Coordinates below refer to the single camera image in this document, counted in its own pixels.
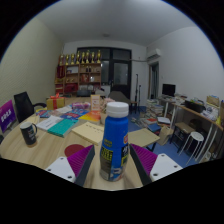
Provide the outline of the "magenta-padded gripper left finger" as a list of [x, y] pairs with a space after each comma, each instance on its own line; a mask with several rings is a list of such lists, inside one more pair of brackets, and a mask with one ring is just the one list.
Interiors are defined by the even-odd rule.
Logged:
[[95, 147], [90, 145], [69, 157], [59, 157], [46, 168], [46, 171], [83, 186], [94, 156]]

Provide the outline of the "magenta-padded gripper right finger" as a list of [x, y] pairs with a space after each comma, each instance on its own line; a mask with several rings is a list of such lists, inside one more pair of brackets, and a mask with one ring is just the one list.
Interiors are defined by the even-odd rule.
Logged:
[[156, 155], [135, 144], [130, 145], [130, 153], [143, 185], [150, 184], [182, 169], [166, 154]]

